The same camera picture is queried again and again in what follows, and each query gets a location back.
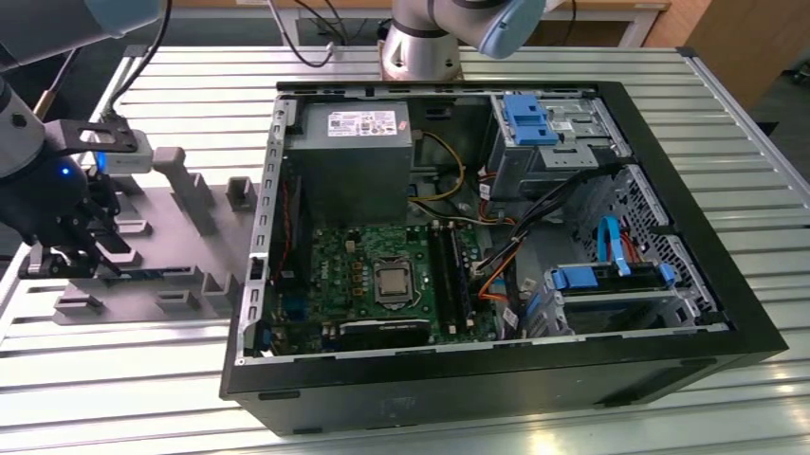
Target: wooden cabinet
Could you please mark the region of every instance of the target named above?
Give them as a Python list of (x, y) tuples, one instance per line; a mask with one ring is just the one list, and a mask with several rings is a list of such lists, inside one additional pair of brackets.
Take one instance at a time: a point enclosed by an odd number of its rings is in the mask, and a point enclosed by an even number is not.
[(749, 109), (808, 42), (808, 0), (673, 0), (645, 46), (692, 47)]

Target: slotted table surface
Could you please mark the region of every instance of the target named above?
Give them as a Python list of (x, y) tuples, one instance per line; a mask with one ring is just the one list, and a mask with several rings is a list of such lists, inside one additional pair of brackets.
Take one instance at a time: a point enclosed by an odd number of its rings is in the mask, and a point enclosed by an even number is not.
[[(810, 191), (700, 59), (670, 49), (538, 48), (502, 62), (467, 49), (462, 62), (471, 81), (625, 83), (790, 351), (644, 407), (283, 439), (219, 399), (226, 320), (60, 327), (51, 315), (64, 281), (10, 275), (0, 283), (0, 451), (810, 451)], [(106, 97), (135, 63), (122, 62)], [(379, 77), (373, 47), (341, 53), (319, 70), (283, 48), (169, 47), (119, 112), (154, 147), (186, 148), (187, 165), (210, 184), (231, 175), (259, 181), (277, 82)], [(151, 174), (141, 182), (165, 185)]]

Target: motherboard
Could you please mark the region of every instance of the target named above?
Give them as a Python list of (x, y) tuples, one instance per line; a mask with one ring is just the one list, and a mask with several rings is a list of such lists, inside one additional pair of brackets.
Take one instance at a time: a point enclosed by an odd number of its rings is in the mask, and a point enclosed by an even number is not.
[(282, 355), (497, 338), (489, 301), (467, 283), (479, 261), (471, 225), (322, 228), (309, 290), (281, 298)]

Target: power cable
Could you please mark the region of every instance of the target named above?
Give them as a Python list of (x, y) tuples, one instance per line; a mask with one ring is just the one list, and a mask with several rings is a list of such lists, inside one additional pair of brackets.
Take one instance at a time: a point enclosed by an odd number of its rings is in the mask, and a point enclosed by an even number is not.
[(153, 46), (150, 47), (150, 50), (147, 51), (147, 55), (141, 60), (141, 64), (138, 65), (138, 68), (130, 75), (130, 78), (127, 79), (127, 81), (122, 84), (121, 87), (118, 87), (118, 90), (115, 91), (115, 93), (111, 96), (111, 99), (107, 102), (107, 107), (105, 109), (105, 113), (107, 116), (113, 116), (113, 117), (118, 116), (118, 114), (115, 113), (115, 108), (114, 108), (115, 103), (125, 96), (125, 94), (127, 93), (127, 90), (130, 90), (130, 88), (133, 87), (135, 80), (141, 76), (141, 73), (143, 73), (143, 70), (146, 69), (147, 65), (153, 61), (153, 58), (155, 57), (155, 54), (158, 53), (158, 51), (161, 49), (161, 45), (163, 44), (163, 38), (166, 37), (166, 30), (169, 30), (169, 22), (171, 20), (171, 17), (173, 17), (173, 0), (166, 0), (166, 11), (163, 13), (163, 19), (161, 21), (161, 29), (158, 32), (158, 36), (155, 37), (155, 42), (153, 42)]
[(290, 39), (290, 35), (287, 34), (287, 28), (283, 25), (283, 21), (282, 21), (282, 16), (279, 15), (279, 9), (277, 8), (277, 4), (274, 2), (274, 0), (267, 0), (267, 6), (270, 7), (270, 11), (274, 14), (274, 19), (277, 19), (277, 23), (279, 24), (279, 31), (282, 32), (282, 37), (285, 38), (285, 40), (287, 41), (287, 46), (290, 47), (290, 50), (293, 51), (293, 53), (295, 54), (295, 57), (299, 59), (299, 61), (307, 65), (310, 68), (323, 68), (327, 63), (331, 60), (331, 56), (334, 55), (334, 51), (331, 50), (331, 43), (327, 46), (327, 57), (325, 58), (325, 60), (319, 63), (313, 63), (310, 60), (307, 60), (305, 58), (305, 56), (302, 55), (302, 53), (299, 52), (299, 49), (295, 47), (295, 45), (293, 44), (293, 40)]

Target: white label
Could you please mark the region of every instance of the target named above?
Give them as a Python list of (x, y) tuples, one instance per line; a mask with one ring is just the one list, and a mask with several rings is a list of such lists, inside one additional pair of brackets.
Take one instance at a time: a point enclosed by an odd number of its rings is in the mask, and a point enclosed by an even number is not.
[(512, 325), (513, 329), (518, 328), (518, 315), (516, 315), (516, 312), (512, 311), (509, 307), (504, 309), (504, 320)]
[(553, 120), (553, 128), (554, 130), (574, 130), (574, 125), (570, 121), (554, 121)]
[(333, 112), (330, 137), (395, 136), (394, 111)]
[(490, 186), (481, 183), (479, 191), (481, 191), (481, 199), (483, 199), (485, 201), (489, 201), (490, 200)]

